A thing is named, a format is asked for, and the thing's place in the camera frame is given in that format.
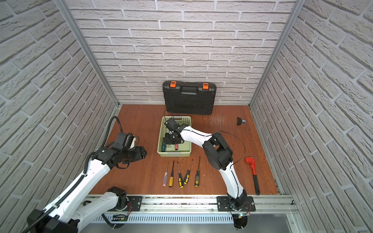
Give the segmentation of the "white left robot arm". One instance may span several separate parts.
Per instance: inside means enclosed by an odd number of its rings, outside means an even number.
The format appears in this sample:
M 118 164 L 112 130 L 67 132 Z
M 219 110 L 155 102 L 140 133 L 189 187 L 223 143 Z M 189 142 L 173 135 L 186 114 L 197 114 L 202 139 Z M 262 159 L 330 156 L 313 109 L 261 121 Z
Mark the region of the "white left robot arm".
M 25 233 L 78 233 L 91 221 L 108 210 L 131 209 L 132 204 L 125 190 L 108 189 L 98 200 L 81 207 L 89 192 L 111 169 L 129 167 L 142 160 L 147 152 L 138 146 L 139 138 L 120 131 L 114 142 L 103 143 L 87 155 L 80 175 L 43 210 L 35 209 L 27 217 Z

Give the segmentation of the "orange handle screwdriver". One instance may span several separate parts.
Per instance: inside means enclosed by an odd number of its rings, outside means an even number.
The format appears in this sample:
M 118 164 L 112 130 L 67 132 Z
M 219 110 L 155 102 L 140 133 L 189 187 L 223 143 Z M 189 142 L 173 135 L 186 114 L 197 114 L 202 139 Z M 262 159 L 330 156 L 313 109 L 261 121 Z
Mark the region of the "orange handle screwdriver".
M 173 187 L 173 181 L 174 181 L 174 161 L 173 161 L 173 167 L 172 167 L 170 179 L 169 179 L 169 187 Z

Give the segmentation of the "green black handle screwdriver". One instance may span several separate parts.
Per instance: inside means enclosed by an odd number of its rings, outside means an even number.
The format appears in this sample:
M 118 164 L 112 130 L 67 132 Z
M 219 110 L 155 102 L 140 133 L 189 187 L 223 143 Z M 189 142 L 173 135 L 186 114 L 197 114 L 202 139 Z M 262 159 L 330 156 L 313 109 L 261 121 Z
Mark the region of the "green black handle screwdriver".
M 161 151 L 162 152 L 165 152 L 167 149 L 167 144 L 165 142 L 162 143 L 162 146 L 161 146 Z

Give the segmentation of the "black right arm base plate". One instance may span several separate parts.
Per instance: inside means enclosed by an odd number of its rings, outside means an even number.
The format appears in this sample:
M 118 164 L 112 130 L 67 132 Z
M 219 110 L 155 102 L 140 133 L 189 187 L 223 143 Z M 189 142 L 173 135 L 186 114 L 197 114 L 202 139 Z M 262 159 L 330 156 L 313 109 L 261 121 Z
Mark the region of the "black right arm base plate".
M 243 201 L 234 200 L 228 196 L 218 196 L 217 207 L 219 212 L 255 212 L 256 207 L 252 196 L 246 196 Z

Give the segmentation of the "clear purple handle screwdriver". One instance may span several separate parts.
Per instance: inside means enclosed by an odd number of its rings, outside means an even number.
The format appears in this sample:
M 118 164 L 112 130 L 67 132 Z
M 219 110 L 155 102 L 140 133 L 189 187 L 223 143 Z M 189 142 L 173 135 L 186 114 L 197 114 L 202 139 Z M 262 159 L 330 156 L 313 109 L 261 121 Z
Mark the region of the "clear purple handle screwdriver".
M 167 165 L 166 165 L 166 170 L 165 170 L 165 174 L 164 174 L 164 178 L 163 178 L 163 186 L 167 185 L 167 180 L 168 180 L 168 165 L 169 165 L 169 163 L 167 163 Z

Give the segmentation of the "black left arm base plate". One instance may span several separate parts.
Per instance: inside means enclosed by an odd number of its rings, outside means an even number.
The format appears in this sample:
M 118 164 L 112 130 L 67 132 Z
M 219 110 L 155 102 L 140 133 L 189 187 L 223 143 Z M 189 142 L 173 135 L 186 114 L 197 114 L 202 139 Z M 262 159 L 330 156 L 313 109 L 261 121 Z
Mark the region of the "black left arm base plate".
M 129 212 L 130 207 L 132 207 L 132 212 L 139 212 L 142 203 L 142 196 L 127 196 L 127 205 L 125 207 L 115 207 L 110 209 L 110 211 L 117 211 L 117 212 Z

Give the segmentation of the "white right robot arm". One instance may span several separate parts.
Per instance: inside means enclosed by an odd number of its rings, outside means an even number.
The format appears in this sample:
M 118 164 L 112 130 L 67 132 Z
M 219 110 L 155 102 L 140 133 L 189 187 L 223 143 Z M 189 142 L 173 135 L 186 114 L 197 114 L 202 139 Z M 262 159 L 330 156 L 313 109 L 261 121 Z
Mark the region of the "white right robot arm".
M 186 124 L 167 126 L 166 144 L 180 144 L 184 141 L 196 144 L 204 149 L 211 166 L 217 169 L 226 185 L 229 206 L 239 211 L 244 206 L 247 193 L 240 184 L 234 168 L 233 151 L 220 133 L 203 133 Z

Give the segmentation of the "yellow black screwdriver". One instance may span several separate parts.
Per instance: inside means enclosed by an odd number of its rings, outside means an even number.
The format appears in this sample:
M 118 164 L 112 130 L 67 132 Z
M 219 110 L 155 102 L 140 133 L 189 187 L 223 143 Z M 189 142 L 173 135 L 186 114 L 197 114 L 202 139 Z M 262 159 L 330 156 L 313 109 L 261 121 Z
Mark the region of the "yellow black screwdriver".
M 199 187 L 200 185 L 200 161 L 201 161 L 201 157 L 199 157 L 199 161 L 198 161 L 198 167 L 197 167 L 195 182 L 194 182 L 195 187 Z
M 181 171 L 180 171 L 179 163 L 177 163 L 177 167 L 178 167 L 178 183 L 179 183 L 179 187 L 183 188 L 184 187 L 184 180 L 183 180 L 183 176 L 182 176 Z
M 190 165 L 189 165 L 189 168 L 188 168 L 188 170 L 187 170 L 187 172 L 186 172 L 186 175 L 185 175 L 185 177 L 184 177 L 184 184 L 187 184 L 188 181 L 189 181 L 190 173 L 191 173 L 192 163 L 193 163 L 193 160 L 191 160 Z

